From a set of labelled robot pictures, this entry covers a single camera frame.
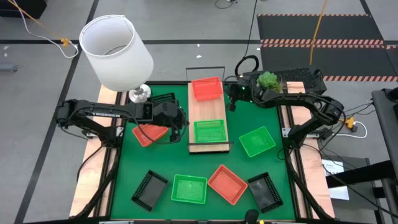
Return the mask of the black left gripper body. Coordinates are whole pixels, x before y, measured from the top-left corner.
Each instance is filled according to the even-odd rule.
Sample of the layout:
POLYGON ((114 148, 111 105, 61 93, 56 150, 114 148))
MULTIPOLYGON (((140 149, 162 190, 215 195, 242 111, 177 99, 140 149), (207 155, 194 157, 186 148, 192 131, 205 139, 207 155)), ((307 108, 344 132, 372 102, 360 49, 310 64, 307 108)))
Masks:
POLYGON ((188 120, 178 100, 154 103, 152 124, 172 129, 170 142, 179 142, 188 127, 188 120))

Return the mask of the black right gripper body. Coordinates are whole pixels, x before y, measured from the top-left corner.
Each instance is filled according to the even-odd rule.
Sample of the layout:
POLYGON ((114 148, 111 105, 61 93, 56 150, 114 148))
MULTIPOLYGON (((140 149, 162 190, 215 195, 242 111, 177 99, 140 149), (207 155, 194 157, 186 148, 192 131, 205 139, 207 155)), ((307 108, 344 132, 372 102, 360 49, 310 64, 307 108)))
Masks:
POLYGON ((229 99, 227 109, 230 111, 236 110, 237 101, 246 101, 256 103, 254 90, 256 89, 256 81, 253 78, 238 78, 236 83, 230 83, 225 89, 225 93, 229 99))

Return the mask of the black plastic slotted basket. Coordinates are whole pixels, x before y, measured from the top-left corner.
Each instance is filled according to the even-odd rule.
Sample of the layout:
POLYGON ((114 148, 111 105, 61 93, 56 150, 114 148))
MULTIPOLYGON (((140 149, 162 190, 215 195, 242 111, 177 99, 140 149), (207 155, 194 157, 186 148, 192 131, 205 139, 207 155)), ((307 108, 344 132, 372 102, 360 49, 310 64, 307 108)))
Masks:
POLYGON ((262 213, 283 205, 283 201, 268 172, 248 179, 248 186, 258 209, 262 213))
POLYGON ((144 210, 151 212, 168 183, 166 178, 149 170, 134 192, 131 200, 144 210))
POLYGON ((151 102, 151 103, 164 103, 164 102, 175 100, 175 95, 174 95, 174 93, 165 93, 165 94, 161 94, 161 95, 151 96, 147 100, 148 100, 148 102, 151 102))

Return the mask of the orange plastic slotted basket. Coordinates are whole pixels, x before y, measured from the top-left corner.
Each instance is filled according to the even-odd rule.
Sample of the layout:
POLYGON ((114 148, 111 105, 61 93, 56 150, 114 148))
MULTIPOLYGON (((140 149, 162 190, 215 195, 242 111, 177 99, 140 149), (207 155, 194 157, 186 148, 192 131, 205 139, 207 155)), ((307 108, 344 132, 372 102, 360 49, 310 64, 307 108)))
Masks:
POLYGON ((236 205, 248 184, 229 170, 220 165, 208 179, 208 185, 231 205, 236 205))
POLYGON ((192 88, 193 95, 197 101, 214 100, 223 94, 219 77, 193 80, 192 88))
POLYGON ((142 147, 147 147, 153 143, 153 141, 148 139, 147 136, 156 141, 165 136, 168 130, 169 129, 167 127, 163 126, 140 124, 132 130, 132 133, 135 135, 136 139, 142 147))

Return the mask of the green plastic slotted basket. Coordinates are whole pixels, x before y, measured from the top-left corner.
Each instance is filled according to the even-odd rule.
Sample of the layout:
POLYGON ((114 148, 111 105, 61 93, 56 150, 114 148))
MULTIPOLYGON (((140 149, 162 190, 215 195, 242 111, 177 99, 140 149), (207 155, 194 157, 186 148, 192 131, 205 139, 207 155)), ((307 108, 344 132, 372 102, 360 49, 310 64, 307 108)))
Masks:
POLYGON ((205 204, 208 179, 192 175, 175 174, 171 200, 176 202, 205 204))
POLYGON ((254 157, 276 145, 265 126, 240 136, 239 141, 248 157, 254 157))
POLYGON ((195 121, 193 131, 195 142, 226 141, 223 119, 195 121))

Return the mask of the succulent in white pot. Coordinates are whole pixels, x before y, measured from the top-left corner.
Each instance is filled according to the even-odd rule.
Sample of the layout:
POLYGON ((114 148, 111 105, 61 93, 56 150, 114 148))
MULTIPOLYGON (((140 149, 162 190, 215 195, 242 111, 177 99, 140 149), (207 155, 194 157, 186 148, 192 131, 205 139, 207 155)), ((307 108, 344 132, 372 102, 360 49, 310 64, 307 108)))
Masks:
POLYGON ((257 78, 257 84, 263 88, 280 93, 282 91, 282 81, 274 73, 264 72, 257 78))

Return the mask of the silver lamp base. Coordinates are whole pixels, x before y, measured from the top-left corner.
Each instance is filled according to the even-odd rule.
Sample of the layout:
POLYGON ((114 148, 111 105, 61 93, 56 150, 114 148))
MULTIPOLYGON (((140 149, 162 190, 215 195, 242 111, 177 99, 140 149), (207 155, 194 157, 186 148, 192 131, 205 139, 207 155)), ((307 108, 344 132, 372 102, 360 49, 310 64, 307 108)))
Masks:
POLYGON ((139 88, 129 91, 129 99, 134 103, 143 103, 151 97, 151 89, 148 85, 143 84, 139 88))

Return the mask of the wooden tray board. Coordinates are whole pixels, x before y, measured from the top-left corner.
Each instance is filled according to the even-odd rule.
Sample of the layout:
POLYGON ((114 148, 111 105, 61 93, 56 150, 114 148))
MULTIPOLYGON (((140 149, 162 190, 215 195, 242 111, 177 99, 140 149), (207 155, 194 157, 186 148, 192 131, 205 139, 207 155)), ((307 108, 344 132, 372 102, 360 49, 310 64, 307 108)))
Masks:
POLYGON ((190 154, 229 153, 233 146, 233 142, 229 141, 228 139, 228 127, 222 81, 223 78, 220 78, 216 85, 221 91, 219 97, 205 101, 197 101, 195 98, 192 81, 189 81, 187 84, 188 120, 190 122, 187 147, 190 154), (196 142, 194 122, 217 119, 222 119, 224 121, 226 140, 221 142, 196 142))

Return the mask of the green table mat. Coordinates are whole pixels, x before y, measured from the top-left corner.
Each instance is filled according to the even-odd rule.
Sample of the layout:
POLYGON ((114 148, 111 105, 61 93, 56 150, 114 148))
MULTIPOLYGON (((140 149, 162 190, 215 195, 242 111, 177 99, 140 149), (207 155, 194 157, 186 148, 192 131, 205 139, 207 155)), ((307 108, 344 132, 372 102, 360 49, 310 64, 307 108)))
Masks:
POLYGON ((295 218, 289 177, 282 158, 282 137, 276 108, 259 108, 239 101, 234 112, 227 111, 228 137, 233 142, 229 153, 190 154, 189 135, 169 144, 169 136, 162 144, 142 147, 132 133, 134 124, 126 125, 116 187, 111 210, 112 219, 168 219, 168 220, 242 220, 247 210, 256 208, 250 190, 245 190, 236 205, 231 205, 211 187, 206 189, 204 204, 176 202, 171 199, 174 177, 192 175, 209 179, 220 165, 226 166, 243 180, 267 172, 283 204, 260 214, 263 220, 293 220, 295 218), (243 149, 239 137, 260 127, 266 127, 275 141, 275 147, 254 157, 243 149), (168 180, 160 199, 152 211, 132 201, 132 196, 149 170, 168 180))

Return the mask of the white lamp shade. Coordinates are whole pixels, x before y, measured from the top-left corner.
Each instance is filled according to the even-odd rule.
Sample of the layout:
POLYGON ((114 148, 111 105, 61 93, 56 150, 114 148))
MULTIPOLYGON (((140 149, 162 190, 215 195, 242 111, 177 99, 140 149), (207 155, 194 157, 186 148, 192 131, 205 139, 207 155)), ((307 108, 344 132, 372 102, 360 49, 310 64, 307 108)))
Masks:
POLYGON ((110 90, 139 88, 152 75, 152 55, 124 15, 93 19, 81 30, 79 41, 99 81, 110 90))

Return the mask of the wooden table side board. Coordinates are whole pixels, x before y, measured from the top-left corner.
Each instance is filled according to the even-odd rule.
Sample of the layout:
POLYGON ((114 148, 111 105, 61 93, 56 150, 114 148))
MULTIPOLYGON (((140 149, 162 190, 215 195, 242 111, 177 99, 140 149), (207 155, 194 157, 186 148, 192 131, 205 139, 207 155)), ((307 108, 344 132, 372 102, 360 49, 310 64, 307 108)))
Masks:
MULTIPOLYGON (((287 91, 288 93, 305 93, 305 87, 303 82, 287 82, 287 91)), ((292 116, 294 124, 303 124, 312 117, 310 111, 303 106, 293 106, 292 116)), ((306 145, 302 146, 300 154, 307 189, 322 209, 334 218, 335 213, 322 166, 321 155, 317 152, 319 150, 318 142, 314 138, 306 138, 304 144, 306 145)))
MULTIPOLYGON (((102 85, 97 102, 123 105, 125 99, 125 92, 117 93, 102 85)), ((122 125, 121 119, 95 117, 93 120, 105 127, 116 127, 122 125)), ((98 138, 90 139, 86 144, 83 160, 94 153, 100 145, 101 142, 98 138)), ((107 149, 103 147, 81 169, 72 207, 70 209, 70 217, 81 212, 92 196, 94 196, 94 193, 97 191, 102 181, 104 181, 106 174, 111 170, 115 155, 116 149, 107 149)), ((89 217, 107 215, 111 186, 112 184, 109 183, 96 207, 88 215, 89 217)))

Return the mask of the black hazard-striped floor mat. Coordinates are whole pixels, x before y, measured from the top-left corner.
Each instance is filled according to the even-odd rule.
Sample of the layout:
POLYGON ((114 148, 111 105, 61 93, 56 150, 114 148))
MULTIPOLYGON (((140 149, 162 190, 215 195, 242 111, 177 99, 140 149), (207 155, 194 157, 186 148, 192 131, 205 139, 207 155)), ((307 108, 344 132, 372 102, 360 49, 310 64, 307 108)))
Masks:
POLYGON ((264 70, 313 66, 326 81, 398 82, 398 65, 368 14, 258 14, 264 70))

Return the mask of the dark grey cabinet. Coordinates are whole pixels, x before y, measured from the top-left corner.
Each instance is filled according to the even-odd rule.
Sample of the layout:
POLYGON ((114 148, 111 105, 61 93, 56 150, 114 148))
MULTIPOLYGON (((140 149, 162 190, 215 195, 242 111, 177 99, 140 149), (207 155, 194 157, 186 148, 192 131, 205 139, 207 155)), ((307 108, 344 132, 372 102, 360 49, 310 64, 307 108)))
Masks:
MULTIPOLYGON (((342 162, 345 171, 368 165, 368 161, 366 159, 355 157, 342 156, 339 158, 338 156, 333 155, 322 155, 322 159, 342 162)), ((374 211, 376 208, 349 188, 348 193, 349 200, 338 200, 331 198, 336 218, 347 222, 364 223, 366 221, 374 221, 374 211)))

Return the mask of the white paper sheet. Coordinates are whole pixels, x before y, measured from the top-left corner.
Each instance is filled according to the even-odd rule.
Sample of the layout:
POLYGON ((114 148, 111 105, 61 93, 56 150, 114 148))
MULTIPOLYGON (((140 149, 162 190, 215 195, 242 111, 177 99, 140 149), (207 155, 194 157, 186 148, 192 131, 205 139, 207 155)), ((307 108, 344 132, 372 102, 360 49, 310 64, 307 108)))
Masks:
MULTIPOLYGON (((328 177, 331 174, 344 172, 343 163, 328 159, 322 159, 324 173, 328 177)), ((346 186, 329 188, 330 197, 338 200, 349 200, 348 188, 346 186)))

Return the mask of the black floor box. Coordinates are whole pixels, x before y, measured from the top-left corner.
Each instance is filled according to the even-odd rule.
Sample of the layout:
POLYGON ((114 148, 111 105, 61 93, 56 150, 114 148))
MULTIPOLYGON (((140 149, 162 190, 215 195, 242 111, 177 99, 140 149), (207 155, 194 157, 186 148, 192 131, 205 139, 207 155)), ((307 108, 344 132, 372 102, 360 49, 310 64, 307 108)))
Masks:
MULTIPOLYGON (((15 2, 34 19, 39 19, 47 7, 47 0, 15 0, 15 2)), ((8 0, 0 0, 0 16, 21 17, 21 14, 8 0)))

